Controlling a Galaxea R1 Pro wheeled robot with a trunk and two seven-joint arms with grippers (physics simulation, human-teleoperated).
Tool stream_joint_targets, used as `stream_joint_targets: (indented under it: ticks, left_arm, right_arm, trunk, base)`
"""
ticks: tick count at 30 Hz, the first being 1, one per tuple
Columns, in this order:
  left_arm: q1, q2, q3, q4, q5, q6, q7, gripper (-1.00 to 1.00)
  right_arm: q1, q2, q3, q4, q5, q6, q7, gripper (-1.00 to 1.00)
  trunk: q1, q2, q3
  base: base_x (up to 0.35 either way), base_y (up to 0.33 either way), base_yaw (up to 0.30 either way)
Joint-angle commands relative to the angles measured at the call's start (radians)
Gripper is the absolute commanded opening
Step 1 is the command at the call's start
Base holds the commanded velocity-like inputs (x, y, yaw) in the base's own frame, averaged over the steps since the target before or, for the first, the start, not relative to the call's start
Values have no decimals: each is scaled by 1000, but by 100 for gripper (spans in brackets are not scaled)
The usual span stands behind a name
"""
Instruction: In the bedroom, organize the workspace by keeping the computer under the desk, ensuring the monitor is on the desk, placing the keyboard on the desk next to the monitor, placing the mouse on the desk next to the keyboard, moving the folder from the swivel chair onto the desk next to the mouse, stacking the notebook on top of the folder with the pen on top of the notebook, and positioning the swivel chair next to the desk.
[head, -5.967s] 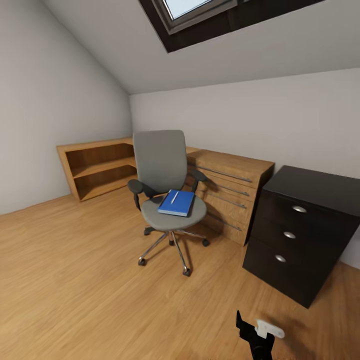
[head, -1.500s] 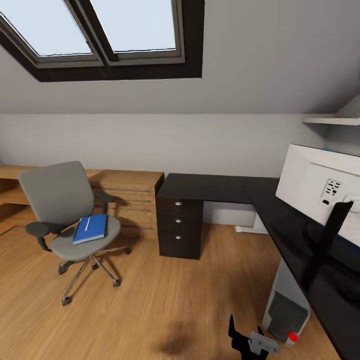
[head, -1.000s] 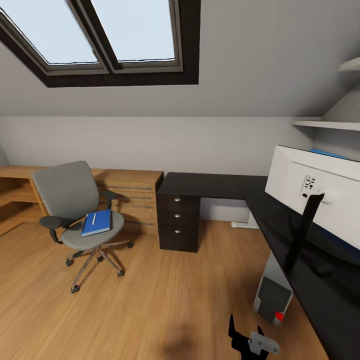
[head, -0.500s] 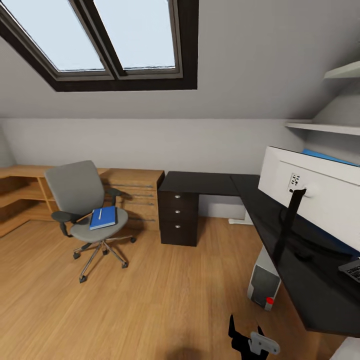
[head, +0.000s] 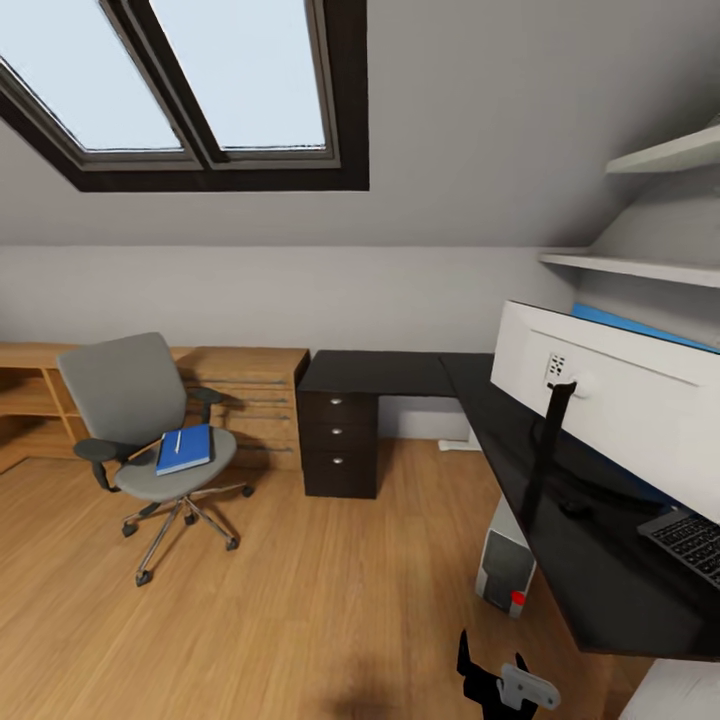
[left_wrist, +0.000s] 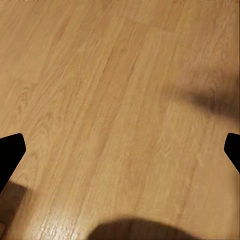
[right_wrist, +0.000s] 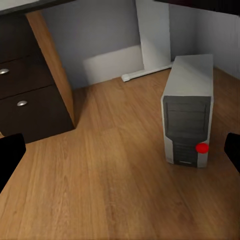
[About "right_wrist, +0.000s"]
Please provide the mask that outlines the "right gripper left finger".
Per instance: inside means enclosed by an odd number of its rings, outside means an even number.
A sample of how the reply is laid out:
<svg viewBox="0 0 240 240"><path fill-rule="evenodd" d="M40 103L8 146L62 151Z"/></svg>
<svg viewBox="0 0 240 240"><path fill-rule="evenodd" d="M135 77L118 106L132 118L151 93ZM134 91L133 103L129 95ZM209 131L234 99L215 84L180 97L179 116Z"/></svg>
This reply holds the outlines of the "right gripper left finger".
<svg viewBox="0 0 240 240"><path fill-rule="evenodd" d="M26 153L22 133L0 138L0 193Z"/></svg>

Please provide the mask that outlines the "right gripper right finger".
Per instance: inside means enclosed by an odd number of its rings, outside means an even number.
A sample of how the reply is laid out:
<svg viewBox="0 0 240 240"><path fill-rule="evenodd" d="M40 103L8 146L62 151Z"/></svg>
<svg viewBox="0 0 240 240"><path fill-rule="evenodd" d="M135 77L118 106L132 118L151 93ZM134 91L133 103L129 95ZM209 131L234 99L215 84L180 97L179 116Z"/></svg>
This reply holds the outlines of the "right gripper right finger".
<svg viewBox="0 0 240 240"><path fill-rule="evenodd" d="M240 173L240 135L228 133L224 151Z"/></svg>

